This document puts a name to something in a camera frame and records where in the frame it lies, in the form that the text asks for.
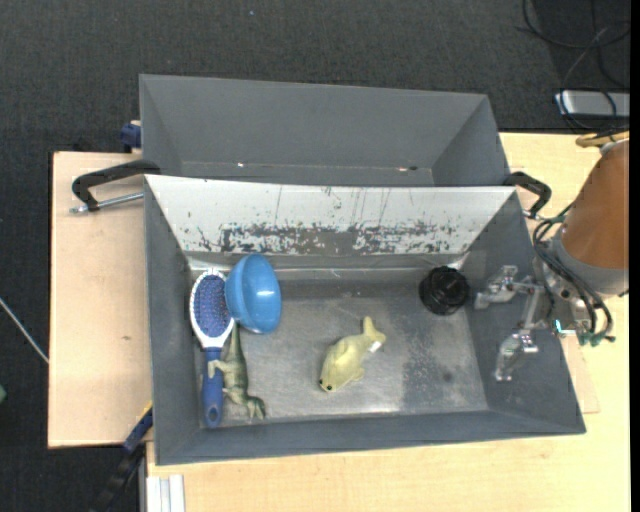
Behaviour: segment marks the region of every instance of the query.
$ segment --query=orange object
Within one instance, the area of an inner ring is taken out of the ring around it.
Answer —
[[[562,224],[575,259],[595,267],[629,268],[629,140],[598,161]]]

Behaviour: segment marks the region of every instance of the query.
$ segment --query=blue plastic bowl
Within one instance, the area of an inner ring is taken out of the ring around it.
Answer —
[[[243,257],[231,269],[224,295],[231,316],[243,327],[266,334],[278,326],[282,312],[280,285],[264,256]]]

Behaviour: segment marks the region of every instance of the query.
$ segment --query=metal clamp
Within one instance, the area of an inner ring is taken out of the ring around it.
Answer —
[[[549,202],[549,199],[551,199],[551,188],[549,185],[532,178],[522,171],[512,173],[504,180],[503,185],[516,185],[538,196],[538,200],[529,210],[523,210],[525,216],[530,219],[536,219],[538,212]]]
[[[522,329],[506,338],[498,350],[494,377],[498,382],[508,382],[511,374],[525,361],[538,353],[538,346],[531,339],[531,331]]]
[[[137,174],[160,174],[160,167],[149,160],[136,160],[134,162],[128,162],[126,164],[116,165],[115,167],[109,167],[108,169],[102,169],[100,171],[78,176],[71,185],[71,190],[78,199],[84,203],[84,205],[71,208],[69,211],[71,213],[95,212],[106,206],[140,199],[142,197],[142,193],[128,194],[126,196],[98,202],[91,192],[89,192],[90,187],[96,187],[98,185],[103,185],[104,183],[129,178]]]
[[[518,293],[514,282],[517,273],[518,267],[515,265],[504,265],[488,279],[485,291],[476,295],[473,307],[475,309],[486,309],[489,304],[509,302]]]

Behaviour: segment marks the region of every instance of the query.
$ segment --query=blue brush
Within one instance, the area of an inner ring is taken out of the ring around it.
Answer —
[[[217,427],[222,420],[222,372],[212,363],[220,359],[222,346],[234,324],[224,298],[224,286],[224,275],[210,269],[197,279],[189,300],[191,326],[205,354],[202,407],[204,423],[208,428]]]

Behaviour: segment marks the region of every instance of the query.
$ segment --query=white wire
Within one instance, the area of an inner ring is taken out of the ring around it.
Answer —
[[[18,328],[22,331],[22,334],[24,334],[25,338],[27,338],[29,343],[31,343],[31,346],[35,349],[35,351],[38,353],[38,355],[43,359],[43,361],[45,363],[49,364],[49,358],[44,353],[44,351],[40,348],[40,345],[38,345],[36,343],[36,340],[34,340],[31,337],[31,334],[29,334],[27,332],[27,330],[24,328],[24,326],[20,323],[20,320],[18,320],[18,317],[13,314],[13,311],[11,311],[11,308],[9,308],[7,303],[2,300],[2,297],[0,297],[0,305],[4,308],[4,310],[9,314],[9,316],[15,322],[15,324],[18,326]]]

